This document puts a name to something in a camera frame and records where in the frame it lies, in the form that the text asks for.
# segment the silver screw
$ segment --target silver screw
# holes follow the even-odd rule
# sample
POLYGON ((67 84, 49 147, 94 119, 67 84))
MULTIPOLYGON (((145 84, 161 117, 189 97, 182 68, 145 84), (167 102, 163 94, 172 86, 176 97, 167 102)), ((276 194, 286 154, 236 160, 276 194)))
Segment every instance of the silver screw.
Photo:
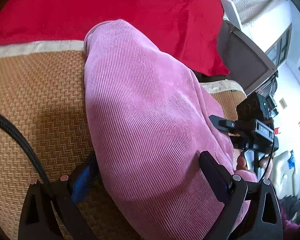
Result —
POLYGON ((234 180, 236 180, 236 181, 240 181, 240 180, 241 180, 241 177, 240 177, 238 174, 234 174, 234 175, 232 176, 232 178, 233 178, 234 180))
POLYGON ((263 183, 266 184, 266 185, 270 185, 269 179, 264 179, 264 180, 263 180, 263 183))
POLYGON ((37 179, 33 179, 33 178, 32 178, 32 179, 30 180, 30 184, 31 184, 31 185, 37 184, 37 179))
POLYGON ((68 175, 62 175, 61 177, 60 177, 60 180, 61 181, 67 181, 69 179, 69 176, 68 175))

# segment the woven straw surface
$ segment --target woven straw surface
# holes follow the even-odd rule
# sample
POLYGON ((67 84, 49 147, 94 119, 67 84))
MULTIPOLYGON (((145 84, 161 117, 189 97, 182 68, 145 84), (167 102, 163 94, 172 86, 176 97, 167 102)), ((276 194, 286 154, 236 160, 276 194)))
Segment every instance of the woven straw surface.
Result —
MULTIPOLYGON (((51 181, 70 174, 93 150, 84 106, 84 63, 79 51, 0 58, 0 114, 28 140, 51 181)), ((225 117, 236 120, 235 107, 245 95, 226 91, 212 96, 223 107, 225 117)), ((18 238, 31 178, 38 174, 27 156, 0 130, 0 226, 10 239, 18 238)), ((100 240, 141 239, 100 178, 79 209, 100 240)), ((71 239, 63 226, 61 231, 65 239, 71 239)))

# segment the pink corduroy garment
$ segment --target pink corduroy garment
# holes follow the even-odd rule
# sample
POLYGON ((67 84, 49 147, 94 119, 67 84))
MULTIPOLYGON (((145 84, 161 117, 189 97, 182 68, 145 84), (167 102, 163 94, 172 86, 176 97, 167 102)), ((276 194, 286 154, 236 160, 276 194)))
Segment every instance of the pink corduroy garment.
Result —
POLYGON ((202 239, 223 204, 199 168, 200 152, 234 174, 231 141, 209 120, 223 116, 220 105, 189 68, 124 20, 95 26, 84 46, 89 130, 109 195, 146 240, 202 239))

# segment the red blanket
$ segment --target red blanket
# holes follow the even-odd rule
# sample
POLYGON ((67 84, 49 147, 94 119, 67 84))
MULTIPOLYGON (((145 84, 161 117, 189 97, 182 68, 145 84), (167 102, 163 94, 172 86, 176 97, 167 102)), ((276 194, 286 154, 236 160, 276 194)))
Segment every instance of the red blanket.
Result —
POLYGON ((83 40, 94 25, 122 18, 189 68, 225 75, 217 52, 222 17, 220 0, 9 0, 0 12, 0 45, 83 40))

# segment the black cable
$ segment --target black cable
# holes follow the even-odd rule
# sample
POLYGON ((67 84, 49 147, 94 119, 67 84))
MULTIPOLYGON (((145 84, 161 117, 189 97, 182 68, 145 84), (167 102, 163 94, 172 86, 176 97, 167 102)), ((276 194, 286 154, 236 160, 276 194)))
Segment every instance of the black cable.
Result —
POLYGON ((32 165, 34 166, 40 178, 42 179, 43 183, 45 184, 45 187, 47 188, 50 197, 52 198, 53 189, 50 184, 49 178, 46 172, 44 171, 37 155, 34 153, 33 149, 31 148, 30 144, 23 137, 20 131, 2 115, 0 115, 0 128, 4 130, 8 135, 10 135, 12 139, 14 139, 20 145, 23 151, 26 153, 32 165))
POLYGON ((271 148, 271 153, 269 155, 269 161, 267 163, 267 166, 266 166, 266 169, 265 169, 265 172, 263 173, 261 179, 259 180, 259 182, 261 182, 263 180, 263 178, 265 177, 265 174, 269 168, 269 165, 270 165, 270 162, 271 162, 271 157, 272 157, 272 154, 273 154, 273 150, 274 150, 274 134, 273 134, 273 142, 272 142, 272 148, 271 148))

